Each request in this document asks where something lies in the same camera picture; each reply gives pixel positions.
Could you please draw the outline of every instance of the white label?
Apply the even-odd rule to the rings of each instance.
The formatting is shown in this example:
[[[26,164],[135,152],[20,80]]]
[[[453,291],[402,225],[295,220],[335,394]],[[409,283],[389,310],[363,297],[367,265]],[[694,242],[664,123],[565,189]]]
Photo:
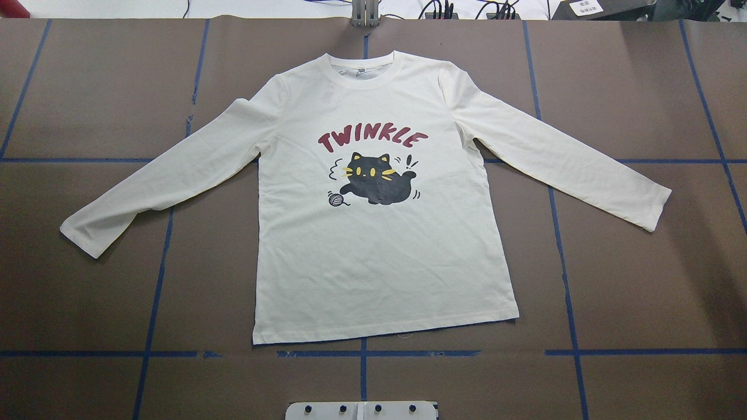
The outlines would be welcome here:
[[[573,9],[573,13],[576,13],[576,16],[586,16],[604,12],[602,6],[599,5],[597,0],[576,1],[575,3],[568,3],[568,6],[571,6],[571,9]]]

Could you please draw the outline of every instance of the cartoon cat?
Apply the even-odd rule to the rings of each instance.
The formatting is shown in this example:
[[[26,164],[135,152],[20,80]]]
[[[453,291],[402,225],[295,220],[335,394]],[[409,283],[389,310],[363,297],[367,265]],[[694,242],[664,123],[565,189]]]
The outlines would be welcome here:
[[[368,198],[371,204],[389,205],[409,197],[410,181],[415,178],[415,172],[408,170],[400,175],[391,169],[389,155],[374,158],[354,152],[343,176],[350,184],[340,188],[340,194],[353,193]]]

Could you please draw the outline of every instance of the cable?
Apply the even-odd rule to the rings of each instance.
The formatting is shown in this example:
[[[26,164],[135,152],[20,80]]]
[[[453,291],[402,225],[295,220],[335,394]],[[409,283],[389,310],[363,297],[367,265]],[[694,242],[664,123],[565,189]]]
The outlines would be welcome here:
[[[477,12],[477,16],[474,17],[475,20],[480,18],[480,14],[486,7],[488,7],[488,4],[495,4],[495,17],[493,17],[493,19],[511,20],[516,18],[516,9],[513,7],[513,4],[510,4],[507,1],[504,3],[499,3],[498,1],[485,1],[485,4],[480,8],[480,11]]]
[[[430,0],[429,2],[427,2],[425,6],[423,6],[423,10],[421,10],[421,14],[420,16],[418,16],[418,19],[423,17],[423,15],[425,14],[425,10],[428,8],[428,6],[431,5],[431,3],[433,3],[433,19],[436,18],[436,4],[438,4],[438,7],[441,7],[441,0]]]

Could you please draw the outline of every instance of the printed graphic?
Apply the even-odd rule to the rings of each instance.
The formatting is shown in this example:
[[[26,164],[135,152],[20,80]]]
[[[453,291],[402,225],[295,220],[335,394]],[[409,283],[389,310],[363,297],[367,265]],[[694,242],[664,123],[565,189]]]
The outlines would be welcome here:
[[[407,159],[408,168],[415,166],[410,164],[412,157]],[[383,204],[388,206],[406,200],[412,191],[411,181],[415,178],[415,172],[408,170],[402,174],[391,168],[389,154],[377,157],[363,156],[354,152],[347,167],[344,168],[344,177],[349,184],[340,188],[340,197],[336,194],[329,195],[329,204],[339,206],[346,204],[342,199],[345,194],[353,193],[358,197],[368,199],[370,204]]]
[[[416,132],[409,127],[397,127],[394,123],[357,123],[345,126],[342,131],[324,133],[317,143],[324,146],[327,152],[334,153],[338,148],[347,146],[355,141],[377,140],[401,144],[412,147],[414,143],[425,140],[428,135]]]
[[[337,181],[337,178],[334,178],[334,177],[333,177],[332,175],[335,175],[335,168],[337,167],[337,164],[338,164],[338,163],[340,163],[340,161],[341,161],[341,160],[342,160],[342,158],[339,158],[338,160],[336,160],[336,161],[335,161],[335,165],[334,165],[334,166],[332,166],[332,167],[331,167],[331,168],[329,169],[329,175],[328,175],[328,177],[329,177],[329,178],[330,178],[330,179],[331,179],[332,181]]]

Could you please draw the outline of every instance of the t-shirt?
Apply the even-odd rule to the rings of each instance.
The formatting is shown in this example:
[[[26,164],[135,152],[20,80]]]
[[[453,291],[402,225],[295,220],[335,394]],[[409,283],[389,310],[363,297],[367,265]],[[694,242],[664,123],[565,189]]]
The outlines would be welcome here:
[[[475,139],[648,231],[671,193],[482,92],[450,62],[323,55],[236,99],[61,231],[98,258],[136,214],[212,188],[260,155],[255,344],[517,318]]]

